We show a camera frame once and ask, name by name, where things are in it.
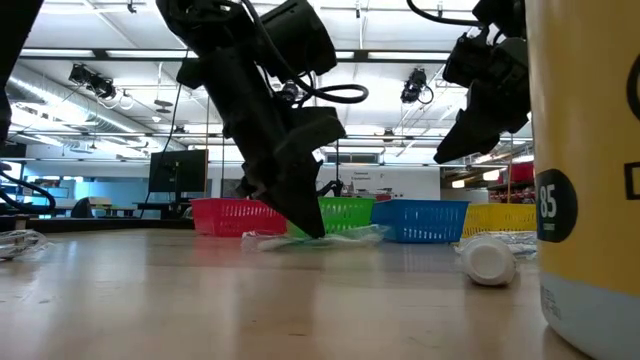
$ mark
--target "cable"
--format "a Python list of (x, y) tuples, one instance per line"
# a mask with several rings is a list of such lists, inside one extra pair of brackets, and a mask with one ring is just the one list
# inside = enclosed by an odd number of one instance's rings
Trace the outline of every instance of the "cable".
[(339, 89), (339, 90), (356, 90), (356, 91), (362, 92), (362, 95), (355, 96), (355, 97), (343, 97), (343, 96), (330, 95), (330, 94), (327, 94), (325, 91), (323, 91), (323, 89), (314, 89), (311, 86), (307, 85), (304, 81), (300, 79), (300, 77), (296, 75), (296, 73), (291, 69), (291, 67), (289, 67), (289, 64), (287, 63), (287, 61), (282, 57), (282, 54), (280, 54), (280, 51), (271, 40), (271, 37), (269, 36), (267, 29), (265, 29), (264, 24), (262, 23), (262, 20), (260, 20), (260, 15), (251, 4), (251, 1), (249, 0), (241, 0), (241, 1), (249, 11), (251, 18), (253, 19), (253, 23), (258, 29), (258, 32), (260, 33), (260, 36), (266, 43), (267, 47), (269, 48), (269, 51), (271, 51), (271, 53), (276, 58), (276, 60), (286, 70), (287, 75), (291, 78), (291, 80), (293, 80), (293, 82), (296, 85), (298, 85), (301, 89), (306, 91), (307, 95), (311, 95), (309, 98), (315, 96), (320, 99), (339, 103), (339, 104), (357, 104), (357, 103), (363, 102), (369, 96), (369, 90), (366, 87), (358, 84), (340, 85), (341, 88)]
[(29, 184), (26, 181), (14, 179), (11, 176), (7, 175), (3, 170), (0, 170), (0, 176), (11, 181), (12, 183), (16, 183), (23, 187), (29, 188), (35, 192), (39, 192), (40, 194), (44, 195), (44, 197), (46, 197), (47, 200), (49, 200), (49, 205), (47, 205), (46, 207), (23, 204), (13, 200), (12, 198), (9, 197), (9, 195), (7, 195), (4, 192), (4, 190), (0, 189), (0, 198), (2, 198), (2, 200), (4, 200), (7, 204), (13, 206), (14, 208), (20, 211), (24, 211), (29, 214), (48, 214), (56, 208), (56, 199), (48, 191), (36, 185)]
[(498, 39), (500, 39), (500, 36), (502, 35), (503, 35), (502, 29), (498, 30), (498, 33), (496, 34), (496, 36), (493, 37), (493, 46), (498, 45)]
[(419, 15), (419, 16), (427, 19), (427, 20), (431, 20), (431, 21), (434, 21), (434, 22), (437, 22), (437, 23), (447, 24), (447, 25), (473, 26), (473, 27), (480, 27), (480, 28), (485, 26), (483, 23), (481, 23), (479, 21), (460, 20), (460, 19), (447, 19), (447, 18), (441, 18), (441, 17), (435, 16), (435, 15), (431, 15), (431, 14), (427, 13), (426, 11), (420, 10), (413, 3), (413, 0), (407, 0), (407, 5), (409, 5), (409, 8), (411, 9), (411, 11), (413, 11), (417, 15)]
[[(184, 54), (184, 58), (182, 59), (182, 61), (185, 61), (188, 56), (189, 56), (189, 49), (187, 49), (187, 53)], [(174, 104), (176, 105), (173, 107), (173, 116), (171, 116), (171, 129), (169, 130), (169, 137), (167, 137), (167, 142), (164, 144), (164, 148), (160, 153), (160, 159), (158, 160), (158, 164), (162, 164), (162, 159), (164, 158), (164, 154), (167, 152), (167, 148), (169, 147), (169, 143), (171, 142), (171, 138), (173, 137), (173, 129), (175, 128), (175, 125), (176, 125), (176, 114), (178, 114), (178, 101), (180, 100), (181, 92), (182, 92), (182, 84), (178, 86), (178, 94), (176, 94), (176, 101), (174, 102)], [(153, 174), (151, 174), (151, 177), (149, 178), (149, 187), (151, 187), (151, 185), (155, 182), (156, 176), (158, 175), (158, 169), (160, 169), (160, 167), (161, 165), (158, 165), (155, 171), (153, 172)], [(144, 199), (144, 207), (140, 212), (140, 219), (142, 219), (142, 217), (144, 216), (144, 210), (145, 210), (144, 208), (147, 207), (146, 205), (149, 203), (150, 195), (151, 195), (151, 191), (147, 191), (147, 197)]]
[(427, 102), (424, 102), (424, 101), (420, 100), (420, 98), (418, 97), (418, 102), (420, 104), (422, 104), (422, 105), (431, 104), (433, 102), (433, 100), (435, 99), (435, 97), (436, 97), (436, 95), (433, 93), (433, 90), (429, 86), (426, 87), (426, 90), (429, 90), (429, 92), (431, 93), (431, 99), (429, 99), (429, 101), (427, 101)]

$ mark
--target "crumpled plastic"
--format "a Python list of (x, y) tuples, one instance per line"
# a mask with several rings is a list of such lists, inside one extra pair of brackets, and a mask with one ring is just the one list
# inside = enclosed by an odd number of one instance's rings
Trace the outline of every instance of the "crumpled plastic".
[(10, 260), (45, 249), (47, 237), (34, 230), (0, 232), (0, 259)]
[(491, 238), (504, 242), (511, 253), (519, 258), (535, 258), (538, 252), (538, 237), (535, 231), (491, 231), (477, 233), (468, 238), (460, 239), (456, 252), (461, 254), (465, 247), (475, 239)]
[(374, 246), (384, 239), (388, 226), (369, 225), (327, 234), (320, 239), (292, 237), (250, 231), (242, 235), (242, 250), (247, 252), (278, 251), (291, 248), (334, 249)]

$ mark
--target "table surface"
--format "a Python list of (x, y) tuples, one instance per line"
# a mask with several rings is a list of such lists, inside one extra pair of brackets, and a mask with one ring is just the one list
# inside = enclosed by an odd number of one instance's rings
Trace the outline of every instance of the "table surface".
[(538, 270), (477, 287), (446, 245), (242, 252), (188, 230), (55, 234), (0, 263), (3, 360), (584, 359)]

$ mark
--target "computer monitor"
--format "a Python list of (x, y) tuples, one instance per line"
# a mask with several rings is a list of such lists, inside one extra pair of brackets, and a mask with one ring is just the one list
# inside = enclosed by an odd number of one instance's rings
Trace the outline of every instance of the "computer monitor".
[(208, 150), (168, 151), (151, 155), (149, 192), (206, 192)]

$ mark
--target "black label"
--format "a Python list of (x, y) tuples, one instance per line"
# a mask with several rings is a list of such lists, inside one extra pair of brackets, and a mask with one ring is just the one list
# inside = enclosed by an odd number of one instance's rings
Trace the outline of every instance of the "black label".
[(640, 200), (640, 194), (633, 187), (633, 170), (638, 168), (640, 168), (640, 162), (624, 164), (624, 188), (627, 200)]
[(558, 169), (536, 175), (538, 239), (564, 241), (578, 219), (578, 198), (569, 178)]
[(627, 102), (631, 112), (640, 120), (640, 99), (638, 98), (638, 79), (640, 78), (640, 55), (633, 63), (627, 79)]

